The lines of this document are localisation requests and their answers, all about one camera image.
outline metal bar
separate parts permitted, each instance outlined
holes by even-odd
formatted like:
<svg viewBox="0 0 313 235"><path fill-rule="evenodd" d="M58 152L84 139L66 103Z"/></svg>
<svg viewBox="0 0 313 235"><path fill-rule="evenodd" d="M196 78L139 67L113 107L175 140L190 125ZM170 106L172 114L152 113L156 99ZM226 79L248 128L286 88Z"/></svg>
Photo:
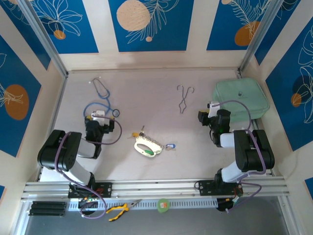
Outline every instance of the metal bar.
<svg viewBox="0 0 313 235"><path fill-rule="evenodd" d="M24 14L25 18L29 22L30 26L34 30L36 36L44 46L45 50L47 51L48 55L54 62L55 66L57 67L60 74L66 78L67 77L67 70L65 65L63 64L57 49L55 48L54 44L52 43L49 35L47 34L45 27L41 23L39 17L37 16L34 8L31 6L29 0L17 0L19 7Z"/></svg>
<svg viewBox="0 0 313 235"><path fill-rule="evenodd" d="M276 17L276 14L278 10L280 9L282 3L284 0L271 0L268 9L266 10L261 23L255 32L250 45L248 46L246 50L246 54L244 56L244 59L242 63L239 66L239 73L241 74L245 68L247 67L248 63L250 62L250 59L255 54L256 50L259 48L262 40L264 39L264 36L266 35L270 25L272 24L274 18Z"/></svg>
<svg viewBox="0 0 313 235"><path fill-rule="evenodd" d="M286 226L289 234L292 235L302 235L304 234L303 227L292 209L292 203L290 202L289 197L279 196L278 201L280 208L282 210Z"/></svg>
<svg viewBox="0 0 313 235"><path fill-rule="evenodd" d="M239 71L239 68L235 70L235 74L236 74L237 79L241 79L243 77L241 72Z"/></svg>
<svg viewBox="0 0 313 235"><path fill-rule="evenodd" d="M182 68L141 68L141 69L106 69L106 70L70 70L69 73L105 73L105 72L154 72L154 71L198 71L198 70L238 70L237 67L182 67Z"/></svg>
<svg viewBox="0 0 313 235"><path fill-rule="evenodd" d="M26 201L26 202L20 202L19 210L16 215L17 220L12 225L12 231L10 234L12 235L22 235L25 234L29 216L28 211L30 209L32 202Z"/></svg>
<svg viewBox="0 0 313 235"><path fill-rule="evenodd" d="M142 181L111 181L112 199L170 199L203 198L194 184L203 179L186 180L142 180ZM262 190L257 196L285 196L289 195L284 177L249 177L243 182L257 183ZM29 182L26 184L22 200L68 200L68 182ZM250 196L257 190L255 186L243 185L244 196ZM227 195L210 196L210 198L223 198Z"/></svg>
<svg viewBox="0 0 313 235"><path fill-rule="evenodd" d="M58 113L59 113L59 110L60 110L60 106L61 106L61 103L62 103L62 98L63 98L63 95L64 95L64 91L65 91L65 87L66 87L66 84L67 84L67 79L65 79L63 81L63 84L62 84L62 87L61 87L61 90L59 92L59 95L58 95L58 102L57 102L57 105L55 106L55 109L54 109L54 112L53 112L53 118L50 122L50 128L49 128L49 131L46 135L46 139L49 137L49 135L51 134L51 132L53 131L54 129L54 126L55 126L55 123L57 121L57 117L58 117ZM43 167L40 166L38 167L37 169L37 177L36 177L36 181L39 181L40 180L40 176L41 176L41 172L43 170Z"/></svg>

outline yellow pliers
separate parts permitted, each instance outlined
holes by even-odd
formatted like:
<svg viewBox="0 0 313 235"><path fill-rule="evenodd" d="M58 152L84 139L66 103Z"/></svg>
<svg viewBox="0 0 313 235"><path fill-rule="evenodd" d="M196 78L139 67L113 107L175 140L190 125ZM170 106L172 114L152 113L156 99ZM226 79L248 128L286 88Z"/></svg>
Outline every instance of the yellow pliers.
<svg viewBox="0 0 313 235"><path fill-rule="evenodd" d="M119 217L122 216L122 214L124 214L125 212L129 211L129 209L131 207L133 207L134 205L136 205L140 201L141 201L141 199L133 201L133 202L130 202L130 203L125 203L123 206L111 207L110 209L107 210L107 213L110 213L111 211L118 210L118 209L122 209L122 211L116 217L114 217L112 219L109 219L109 221L110 222L116 221Z"/></svg>

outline wooden floor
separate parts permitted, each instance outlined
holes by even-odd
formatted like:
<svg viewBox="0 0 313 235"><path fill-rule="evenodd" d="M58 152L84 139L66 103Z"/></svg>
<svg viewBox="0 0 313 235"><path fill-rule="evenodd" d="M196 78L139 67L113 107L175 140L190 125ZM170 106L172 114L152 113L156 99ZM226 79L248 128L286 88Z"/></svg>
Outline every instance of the wooden floor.
<svg viewBox="0 0 313 235"><path fill-rule="evenodd" d="M85 133L83 110L90 102L102 102L92 84L101 76L111 92L111 105L120 110L117 120L123 127L119 142L103 146L97 160L77 158L96 180L147 180L186 179L214 177L216 171L235 160L234 149L217 148L209 137L209 128L198 121L198 111L206 109L212 100L217 82L235 79L232 70L167 70L167 71L118 71L105 73L70 74L55 129ZM187 108L179 112L181 92L192 86ZM87 113L103 109L97 105ZM176 151L162 151L154 158L147 158L134 149L132 132L139 132L145 125L145 134L162 144L174 143ZM231 129L241 129L247 123L236 123ZM116 139L118 126L105 135L103 142ZM41 181L62 181L52 170L43 169Z"/></svg>

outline leaf illustration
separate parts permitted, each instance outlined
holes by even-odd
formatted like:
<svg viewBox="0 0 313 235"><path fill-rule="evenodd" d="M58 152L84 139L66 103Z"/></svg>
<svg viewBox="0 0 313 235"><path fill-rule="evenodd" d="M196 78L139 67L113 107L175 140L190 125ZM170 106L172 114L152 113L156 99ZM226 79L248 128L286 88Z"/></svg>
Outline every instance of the leaf illustration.
<svg viewBox="0 0 313 235"><path fill-rule="evenodd" d="M68 2L67 0L56 0L58 2L57 5L57 12L59 16L63 14L68 9Z"/></svg>
<svg viewBox="0 0 313 235"><path fill-rule="evenodd" d="M175 0L175 3L169 7L169 2L171 1L172 0L144 0L142 3L149 11L150 22L141 30L129 31L129 34L126 36L130 37L128 44L139 38L141 41L147 37L153 38L158 30L162 30L162 25L167 24L165 13L172 10L179 2L179 0Z"/></svg>
<svg viewBox="0 0 313 235"><path fill-rule="evenodd" d="M1 68L2 65L4 64L5 58L6 58L6 54L1 53L1 54L0 54L0 68Z"/></svg>
<svg viewBox="0 0 313 235"><path fill-rule="evenodd" d="M53 6L52 3L49 2L49 0L46 0L46 1L43 1L46 8L48 9L49 11L49 16L52 17L53 19L57 19L57 12Z"/></svg>
<svg viewBox="0 0 313 235"><path fill-rule="evenodd" d="M308 99L308 102L304 105L304 123L308 124L313 121L313 100L312 96Z"/></svg>
<svg viewBox="0 0 313 235"><path fill-rule="evenodd" d="M281 6L284 11L291 11L296 6L298 0L285 0Z"/></svg>
<svg viewBox="0 0 313 235"><path fill-rule="evenodd" d="M255 12L249 0L232 0L230 5L233 7L235 16L242 21L243 25L249 25L254 21Z"/></svg>
<svg viewBox="0 0 313 235"><path fill-rule="evenodd" d="M47 18L55 20L55 18L52 18L48 13L46 13L44 11L45 4L46 4L45 0L34 0L34 1L31 1L31 4L32 4L34 10L36 11L38 17L45 16Z"/></svg>
<svg viewBox="0 0 313 235"><path fill-rule="evenodd" d="M80 22L83 18L83 15L77 14L75 11L66 10L62 13L59 20L70 23Z"/></svg>
<svg viewBox="0 0 313 235"><path fill-rule="evenodd" d="M1 0L4 5L9 9L9 10L12 10L16 7L15 4L13 4L12 2L10 2L9 0Z"/></svg>
<svg viewBox="0 0 313 235"><path fill-rule="evenodd" d="M263 0L263 3L261 3L261 0L259 0L258 4L254 8L254 21L259 20L259 18L265 13L265 11L268 9L270 2L271 0Z"/></svg>
<svg viewBox="0 0 313 235"><path fill-rule="evenodd" d="M63 22L63 25L64 25L65 31L70 32L70 33L74 33L77 36L80 36L80 30L74 23Z"/></svg>

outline green tape roll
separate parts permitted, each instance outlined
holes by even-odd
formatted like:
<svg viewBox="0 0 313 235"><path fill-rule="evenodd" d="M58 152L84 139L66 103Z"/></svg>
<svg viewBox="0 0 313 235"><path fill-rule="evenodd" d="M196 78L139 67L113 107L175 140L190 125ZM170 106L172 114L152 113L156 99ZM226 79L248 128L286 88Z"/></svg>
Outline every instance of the green tape roll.
<svg viewBox="0 0 313 235"><path fill-rule="evenodd" d="M157 202L157 210L160 213L165 213L170 208L170 202L169 200L162 198Z"/></svg>

